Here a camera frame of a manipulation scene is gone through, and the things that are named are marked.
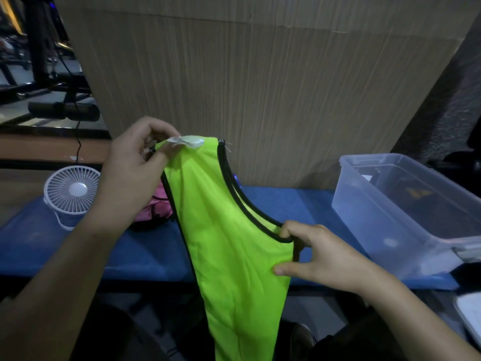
neckline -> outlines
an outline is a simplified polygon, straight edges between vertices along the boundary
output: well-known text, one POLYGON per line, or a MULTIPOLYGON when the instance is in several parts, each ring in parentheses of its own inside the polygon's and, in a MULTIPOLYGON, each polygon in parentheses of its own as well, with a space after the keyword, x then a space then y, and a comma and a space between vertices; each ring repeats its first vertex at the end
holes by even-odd
POLYGON ((219 145, 217 146, 217 157, 219 159, 220 170, 222 172, 225 185, 227 186, 232 198, 234 199, 238 207, 243 211, 244 215, 257 228, 259 228, 262 232, 267 234, 269 237, 281 243, 291 243, 293 241, 292 237, 282 238, 278 234, 273 233, 266 226, 264 226, 259 220, 257 220, 257 218, 253 216, 249 210, 247 210, 246 206, 248 206, 253 212, 255 212, 262 219, 267 220, 268 222, 276 225, 279 228, 282 227, 281 222, 271 218, 270 216, 262 212, 249 200, 247 196, 245 196, 238 182, 234 178, 234 174, 232 173, 232 170, 230 169, 229 162, 227 160, 227 153, 225 152, 225 141, 222 139, 219 139, 219 145))

shoe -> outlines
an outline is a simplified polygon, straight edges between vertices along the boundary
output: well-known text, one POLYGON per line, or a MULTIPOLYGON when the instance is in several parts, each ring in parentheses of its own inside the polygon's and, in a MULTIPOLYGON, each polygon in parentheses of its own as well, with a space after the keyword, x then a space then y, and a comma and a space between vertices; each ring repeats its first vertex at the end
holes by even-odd
POLYGON ((309 353, 315 344, 316 339, 306 325, 293 323, 289 347, 289 360, 307 361, 309 353))

small desk fan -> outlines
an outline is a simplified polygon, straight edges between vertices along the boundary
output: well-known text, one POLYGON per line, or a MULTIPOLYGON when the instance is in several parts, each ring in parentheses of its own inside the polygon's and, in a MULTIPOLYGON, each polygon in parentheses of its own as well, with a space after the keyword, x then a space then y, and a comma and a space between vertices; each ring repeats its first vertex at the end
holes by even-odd
POLYGON ((54 172, 45 182, 43 200, 53 209, 63 229, 73 230, 74 227, 62 224, 58 213, 70 216, 85 214, 97 193, 99 177, 99 171, 76 165, 54 172))

wooden surface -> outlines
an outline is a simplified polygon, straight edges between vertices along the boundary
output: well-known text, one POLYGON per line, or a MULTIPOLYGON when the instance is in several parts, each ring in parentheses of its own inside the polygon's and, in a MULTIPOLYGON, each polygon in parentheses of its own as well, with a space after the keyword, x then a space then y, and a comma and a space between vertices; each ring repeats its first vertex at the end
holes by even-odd
MULTIPOLYGON (((104 163, 110 141, 81 139, 79 163, 104 163)), ((75 138, 0 134, 0 159, 49 161, 75 164, 78 142, 75 138)))
POLYGON ((389 152, 479 0, 56 0, 112 136, 143 115, 230 142, 249 185, 333 188, 389 152))
POLYGON ((43 195, 43 185, 53 172, 0 169, 0 226, 29 201, 43 195))

hand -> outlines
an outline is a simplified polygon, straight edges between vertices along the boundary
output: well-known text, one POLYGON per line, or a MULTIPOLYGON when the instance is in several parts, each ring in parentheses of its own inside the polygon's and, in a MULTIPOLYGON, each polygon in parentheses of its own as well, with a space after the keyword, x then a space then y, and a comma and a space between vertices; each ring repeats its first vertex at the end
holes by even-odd
POLYGON ((127 229, 152 197, 165 165, 182 146, 165 144, 148 161, 145 148, 154 139, 162 141, 179 136, 170 124, 145 116, 114 139, 86 219, 101 230, 122 233, 127 229))
POLYGON ((274 266, 279 276, 292 276, 334 289, 364 295, 374 276, 385 271, 370 261, 323 225, 307 225, 286 221, 281 237, 296 236, 312 248, 308 263, 286 262, 274 266))

